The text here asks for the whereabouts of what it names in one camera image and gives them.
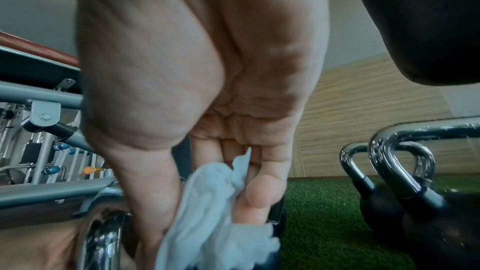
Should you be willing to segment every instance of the yellow knob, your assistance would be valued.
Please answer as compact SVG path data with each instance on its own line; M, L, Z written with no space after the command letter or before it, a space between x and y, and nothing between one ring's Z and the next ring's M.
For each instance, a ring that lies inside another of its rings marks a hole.
M83 174L84 175L90 175L90 174L93 174L95 172L100 172L100 171L103 171L103 170L105 170L105 169L104 168L94 168L92 166L88 166L85 169L83 169Z

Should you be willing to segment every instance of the wood grain wall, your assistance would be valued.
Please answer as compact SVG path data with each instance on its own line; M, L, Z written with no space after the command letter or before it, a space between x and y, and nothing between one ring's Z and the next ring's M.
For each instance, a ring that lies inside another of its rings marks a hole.
M368 141L373 133L395 123L452 117L438 87L410 82L388 55L351 63L323 73L297 128L291 177L345 175L340 149ZM438 173L477 173L480 161L466 140L427 143ZM409 170L414 160L399 153ZM355 161L375 174L366 154Z

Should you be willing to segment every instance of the skin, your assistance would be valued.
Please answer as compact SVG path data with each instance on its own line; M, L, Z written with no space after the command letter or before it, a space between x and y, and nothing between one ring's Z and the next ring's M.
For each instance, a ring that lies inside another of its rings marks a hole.
M80 220L0 230L0 265L8 270L72 270ZM136 270L122 247L120 270Z
M78 0L83 132L132 208L145 268L181 197L171 149L194 168L252 147L236 223L283 196L295 129L320 77L328 0Z

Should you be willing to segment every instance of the ceiling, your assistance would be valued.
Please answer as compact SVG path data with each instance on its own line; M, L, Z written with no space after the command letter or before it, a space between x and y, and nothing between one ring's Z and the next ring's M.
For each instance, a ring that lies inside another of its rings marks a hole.
M75 0L0 0L0 30L76 54ZM386 52L380 34L360 0L330 0L331 35L325 68Z

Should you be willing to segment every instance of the bolt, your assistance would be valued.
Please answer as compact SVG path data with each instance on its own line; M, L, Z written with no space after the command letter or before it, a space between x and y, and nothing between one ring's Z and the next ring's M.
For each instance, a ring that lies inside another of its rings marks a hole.
M40 115L40 119L44 122L48 122L52 119L52 116L48 113L43 113L42 115Z

